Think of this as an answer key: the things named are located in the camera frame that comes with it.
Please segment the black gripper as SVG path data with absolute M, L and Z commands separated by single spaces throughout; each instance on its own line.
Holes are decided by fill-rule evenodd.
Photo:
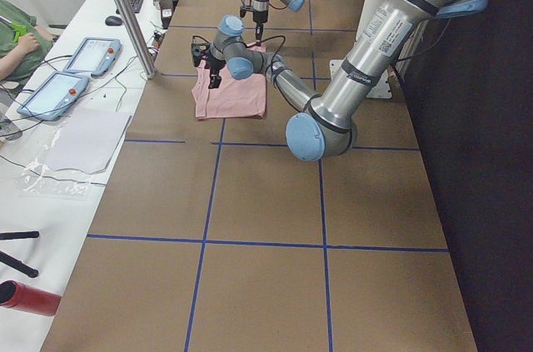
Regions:
M 268 21 L 268 11 L 254 10 L 252 13 L 252 20 L 256 24 L 255 27 L 255 40 L 256 45 L 262 44 L 262 37 L 264 31 L 264 24 Z
M 222 82 L 220 71 L 226 66 L 226 61 L 224 59 L 218 59 L 212 54 L 207 54 L 206 62 L 206 68 L 209 69 L 210 76 L 208 88 L 217 89 Z

